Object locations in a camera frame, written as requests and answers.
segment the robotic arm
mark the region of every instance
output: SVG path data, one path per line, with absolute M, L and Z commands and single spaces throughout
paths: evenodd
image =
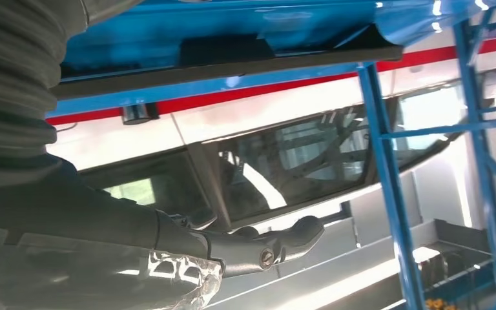
M 88 188 L 46 152 L 67 40 L 138 2 L 0 1 L 0 309 L 159 309 L 304 255 L 324 231 L 314 217 L 263 235 L 195 231 Z

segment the bolt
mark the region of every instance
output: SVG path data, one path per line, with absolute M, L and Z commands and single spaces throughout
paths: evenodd
M 260 256 L 260 265 L 263 269 L 269 269 L 273 265 L 274 254 L 273 250 L 266 248 Z

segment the tinted glass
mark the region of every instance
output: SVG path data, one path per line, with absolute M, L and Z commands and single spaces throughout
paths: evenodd
M 231 220 L 310 202 L 360 183 L 368 133 L 362 106 L 221 140 L 222 193 Z
M 459 83 L 429 88 L 407 96 L 398 102 L 395 132 L 437 126 L 455 125 L 466 115 L 462 88 Z M 430 134 L 393 140 L 399 165 L 425 154 L 439 141 L 447 141 L 443 134 Z
M 81 172 L 95 189 L 116 198 L 127 198 L 140 205 L 168 214 L 183 214 L 205 221 L 211 216 L 187 154 L 157 154 L 105 165 Z

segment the blue steel frame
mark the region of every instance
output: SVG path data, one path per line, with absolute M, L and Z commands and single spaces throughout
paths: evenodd
M 400 263 L 400 282 L 406 299 L 406 307 L 410 310 L 423 310 L 426 307 L 422 294 L 421 277 L 412 256 L 413 243 L 400 187 L 398 165 L 391 142 L 395 138 L 436 133 L 471 132 L 496 283 L 496 195 L 493 183 L 493 175 L 496 175 L 496 161 L 490 156 L 485 132 L 486 129 L 496 128 L 496 119 L 484 120 L 483 118 L 485 113 L 496 111 L 496 107 L 480 108 L 482 92 L 477 83 L 474 67 L 486 32 L 496 28 L 496 23 L 490 24 L 494 10 L 495 8 L 491 8 L 486 11 L 481 24 L 478 26 L 471 26 L 467 20 L 453 27 L 464 97 L 467 104 L 469 120 L 467 124 L 392 132 L 387 110 L 382 100 L 375 64 L 364 63 L 360 64 L 358 68 L 395 254 Z

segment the protective cover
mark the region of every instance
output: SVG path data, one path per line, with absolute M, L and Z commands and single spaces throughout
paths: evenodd
M 214 261 L 0 229 L 0 310 L 201 309 L 221 279 Z

